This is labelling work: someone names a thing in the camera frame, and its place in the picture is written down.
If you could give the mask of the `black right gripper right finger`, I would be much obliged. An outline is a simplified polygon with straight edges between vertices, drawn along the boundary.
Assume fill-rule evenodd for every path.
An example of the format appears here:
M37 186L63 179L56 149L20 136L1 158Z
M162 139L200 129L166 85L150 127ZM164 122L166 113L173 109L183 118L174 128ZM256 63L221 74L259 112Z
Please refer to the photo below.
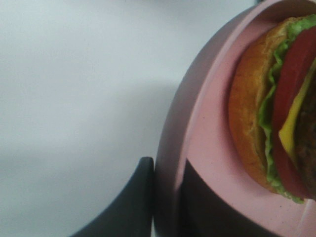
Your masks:
M270 193L244 173L238 179L212 168L208 184L187 161L181 186L181 235L188 237L294 237L300 206Z

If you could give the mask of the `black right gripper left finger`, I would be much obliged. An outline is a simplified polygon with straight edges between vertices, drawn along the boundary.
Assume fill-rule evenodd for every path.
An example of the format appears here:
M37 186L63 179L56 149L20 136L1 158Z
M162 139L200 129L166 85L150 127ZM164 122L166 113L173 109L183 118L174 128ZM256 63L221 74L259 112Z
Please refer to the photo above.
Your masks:
M154 161L143 157L119 195L74 237L150 237L154 208Z

